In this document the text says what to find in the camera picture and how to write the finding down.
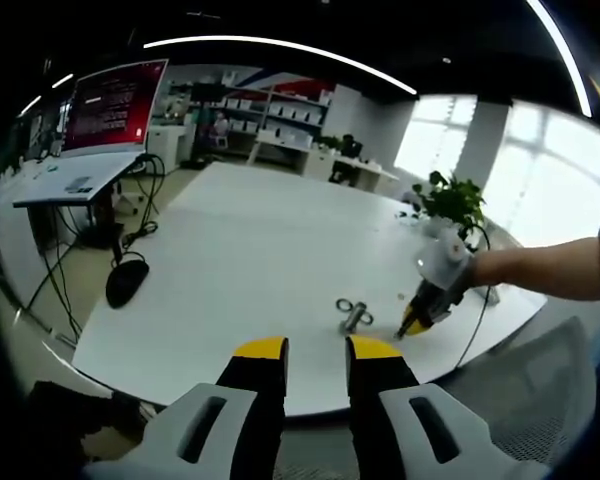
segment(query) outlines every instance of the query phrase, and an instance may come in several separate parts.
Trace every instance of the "red screen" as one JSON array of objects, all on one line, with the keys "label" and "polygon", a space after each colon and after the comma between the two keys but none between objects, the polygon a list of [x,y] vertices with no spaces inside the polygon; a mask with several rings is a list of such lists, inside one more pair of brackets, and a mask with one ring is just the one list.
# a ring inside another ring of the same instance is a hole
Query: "red screen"
[{"label": "red screen", "polygon": [[166,63],[124,65],[78,80],[62,150],[143,144]]}]

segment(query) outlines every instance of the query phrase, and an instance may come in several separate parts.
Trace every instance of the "desk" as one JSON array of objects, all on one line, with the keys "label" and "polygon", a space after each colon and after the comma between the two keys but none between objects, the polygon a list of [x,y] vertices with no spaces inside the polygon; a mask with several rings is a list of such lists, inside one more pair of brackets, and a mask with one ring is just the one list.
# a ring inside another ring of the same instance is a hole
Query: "desk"
[{"label": "desk", "polygon": [[380,165],[369,165],[353,158],[314,150],[291,141],[274,137],[273,135],[263,135],[262,132],[256,137],[256,141],[249,154],[249,159],[247,160],[247,165],[253,165],[255,163],[262,144],[300,152],[297,167],[298,173],[303,177],[314,178],[326,182],[331,176],[333,164],[341,162],[360,169],[361,175],[355,188],[393,198],[400,186],[399,178],[383,171]]},{"label": "desk", "polygon": [[[89,162],[84,161],[84,156],[47,158],[41,163],[26,162],[12,178],[0,182],[0,263],[7,281],[23,305],[31,303],[48,271],[33,236],[27,209],[14,205],[88,204],[106,185],[107,179],[124,171],[137,155],[138,152],[107,153],[89,156]],[[92,188],[90,192],[67,194],[64,191],[73,178],[85,175],[93,177],[88,184]],[[78,222],[84,221],[79,228],[85,226],[85,209],[77,206],[59,208],[70,225],[69,209]],[[75,238],[62,222],[58,223],[58,229],[60,239],[66,243],[59,248],[62,256]],[[46,257],[53,268],[57,261],[55,248]]]},{"label": "desk", "polygon": [[[213,164],[134,245],[151,272],[136,296],[111,309],[102,298],[73,365],[134,397],[169,405],[199,382],[215,382],[232,352],[256,338],[290,340],[287,415],[348,407],[342,313],[365,301],[375,317],[359,333],[394,344],[420,382],[452,371],[477,325],[482,298],[467,292],[451,317],[396,342],[420,282],[413,255],[427,241],[403,206],[295,175]],[[528,321],[544,297],[503,289],[491,328],[465,362]]]}]

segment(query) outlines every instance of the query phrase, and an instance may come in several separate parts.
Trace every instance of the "office chair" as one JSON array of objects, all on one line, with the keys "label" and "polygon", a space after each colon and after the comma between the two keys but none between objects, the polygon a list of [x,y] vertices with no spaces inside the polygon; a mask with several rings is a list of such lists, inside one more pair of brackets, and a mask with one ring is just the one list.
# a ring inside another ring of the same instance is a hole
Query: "office chair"
[{"label": "office chair", "polygon": [[440,386],[482,417],[516,460],[555,466],[588,427],[596,377],[577,317],[515,350],[468,366]]}]

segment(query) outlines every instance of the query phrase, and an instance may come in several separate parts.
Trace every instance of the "window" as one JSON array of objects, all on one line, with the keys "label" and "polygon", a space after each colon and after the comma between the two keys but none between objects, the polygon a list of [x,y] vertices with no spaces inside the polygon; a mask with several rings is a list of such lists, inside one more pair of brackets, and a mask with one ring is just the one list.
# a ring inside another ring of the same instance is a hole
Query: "window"
[{"label": "window", "polygon": [[548,108],[514,104],[484,198],[485,215],[524,246],[596,235],[600,130]]},{"label": "window", "polygon": [[56,126],[56,131],[58,133],[63,133],[64,128],[67,125],[67,120],[69,119],[69,109],[71,108],[71,102],[68,101],[60,105],[60,114],[58,118],[58,125]]},{"label": "window", "polygon": [[426,179],[452,173],[467,139],[475,97],[431,96],[416,103],[394,166]]}]

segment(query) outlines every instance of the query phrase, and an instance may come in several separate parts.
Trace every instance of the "black cable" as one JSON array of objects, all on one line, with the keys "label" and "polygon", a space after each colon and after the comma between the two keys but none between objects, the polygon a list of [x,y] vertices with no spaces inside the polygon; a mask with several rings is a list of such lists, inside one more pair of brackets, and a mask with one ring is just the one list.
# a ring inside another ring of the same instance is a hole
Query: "black cable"
[{"label": "black cable", "polygon": [[71,318],[70,321],[75,322],[75,326],[77,328],[77,330],[79,332],[82,332],[82,327],[80,327],[80,324],[78,324],[78,322],[76,321],[75,317],[73,316],[73,306],[71,305],[71,300],[69,300],[69,294],[67,293],[67,278],[64,275],[64,268],[62,266],[62,261],[60,258],[60,235],[59,235],[59,231],[58,231],[58,220],[56,219],[56,215],[53,215],[53,213],[62,216],[62,214],[60,213],[60,210],[57,209],[55,212],[52,212],[52,218],[53,218],[53,229],[55,230],[55,234],[56,234],[56,264],[58,265],[58,270],[60,271],[60,277],[62,278],[62,290],[64,292],[64,298],[66,300],[66,305],[67,308],[69,309],[69,313],[71,314]]},{"label": "black cable", "polygon": [[[484,239],[487,242],[487,250],[491,250],[491,242],[489,241],[489,235],[487,235],[487,232],[485,231],[484,228],[482,228],[480,225],[473,225],[475,228],[478,228],[482,234],[484,235]],[[482,304],[482,311],[480,312],[480,317],[478,318],[478,323],[476,325],[476,328],[473,330],[473,334],[471,335],[471,339],[469,340],[469,343],[467,343],[467,347],[464,349],[464,352],[462,352],[462,355],[460,356],[460,360],[458,360],[458,363],[456,363],[456,366],[453,367],[454,370],[456,370],[460,364],[462,363],[462,361],[464,360],[464,357],[467,356],[467,352],[469,351],[469,349],[471,348],[471,345],[473,344],[473,341],[476,338],[476,335],[478,334],[478,330],[480,330],[480,325],[482,325],[482,319],[484,318],[484,312],[487,309],[487,304],[489,303],[489,294],[491,293],[491,286],[487,287],[487,293],[484,296],[484,303]]]},{"label": "black cable", "polygon": [[73,228],[76,229],[76,232],[80,233],[80,227],[78,227],[78,222],[76,222],[76,217],[73,216],[73,212],[71,211],[71,207],[67,208],[69,212],[69,216],[71,217],[71,223],[73,223]]},{"label": "black cable", "polygon": [[[57,230],[56,230],[56,251],[59,254],[60,242],[57,240],[58,240],[58,237],[57,237]],[[75,327],[75,325],[77,325],[77,322],[73,318],[73,313],[71,312],[71,310],[69,310],[69,308],[67,307],[67,305],[65,304],[65,302],[62,298],[62,293],[60,293],[60,287],[58,287],[58,284],[56,283],[56,279],[53,276],[53,269],[51,268],[51,265],[49,265],[49,260],[47,259],[46,252],[42,252],[42,260],[44,261],[44,264],[47,267],[47,278],[49,278],[49,281],[51,282],[51,286],[53,287],[53,290],[56,292],[56,295],[58,297],[58,300],[60,300],[60,304],[62,305],[62,308],[64,309],[65,313],[69,317],[69,326],[71,327],[71,330],[73,331],[73,334],[75,337],[75,342],[78,343],[80,334],[78,333],[78,329],[76,329],[76,327]]]},{"label": "black cable", "polygon": [[[158,193],[160,193],[160,190],[162,190],[162,185],[164,184],[164,179],[165,179],[167,171],[166,171],[166,167],[164,166],[164,162],[162,161],[162,158],[160,158],[158,155],[154,155],[154,154],[147,154],[147,155],[150,157],[150,159],[158,160],[160,162],[160,165],[162,166],[162,174],[160,175],[160,183],[158,184],[155,194],[153,195],[155,198],[158,195]],[[154,175],[156,174],[155,163],[153,163],[153,173],[154,173]],[[136,178],[136,182],[138,183],[138,188],[140,188],[140,191],[144,194],[144,196],[149,198],[149,194],[145,191],[139,178]],[[149,202],[149,205],[152,206],[153,210],[156,212],[157,215],[160,214],[153,199],[151,199],[151,201]]]},{"label": "black cable", "polygon": [[67,220],[64,218],[64,215],[62,215],[62,213],[60,213],[60,210],[58,209],[58,215],[60,216],[60,220],[62,220],[62,223],[64,223],[64,226],[67,227],[67,230],[69,230],[72,234],[74,234],[76,237],[78,237],[79,233],[75,230],[73,230],[69,224],[67,223]]},{"label": "black cable", "polygon": [[[147,263],[147,259],[145,258],[145,256],[144,256],[144,255],[142,255],[142,254],[141,254],[141,253],[139,253],[139,252],[135,252],[135,251],[133,251],[133,250],[128,250],[128,251],[126,251],[126,252],[125,252],[125,255],[133,255],[133,256],[136,256],[136,257],[140,258],[140,260],[142,260],[144,263]],[[116,263],[116,259],[115,259],[115,258],[112,258],[112,259],[111,259],[111,268],[115,267],[115,263]]]},{"label": "black cable", "polygon": [[151,162],[153,164],[153,171],[154,173],[157,172],[157,168],[156,168],[156,162],[155,159],[157,159],[161,166],[162,166],[162,177],[160,179],[160,184],[156,187],[156,183],[157,183],[157,176],[154,176],[152,178],[151,181],[151,189],[149,191],[149,193],[145,193],[145,195],[147,195],[147,204],[146,207],[144,209],[144,212],[142,214],[142,218],[140,220],[140,226],[138,227],[138,229],[135,232],[131,232],[127,235],[125,235],[124,237],[122,237],[122,249],[123,249],[123,256],[127,253],[136,253],[136,252],[130,252],[129,248],[131,248],[131,245],[133,245],[133,243],[141,237],[146,237],[147,235],[151,235],[152,233],[154,233],[157,229],[158,229],[158,223],[154,220],[149,220],[150,216],[151,216],[151,209],[155,208],[154,205],[154,200],[155,200],[155,196],[157,195],[157,193],[160,191],[160,188],[162,188],[162,185],[164,184],[164,162],[162,161],[162,159],[157,156],[157,155],[152,155],[152,154],[146,154],[142,156],[142,159],[145,162]]}]

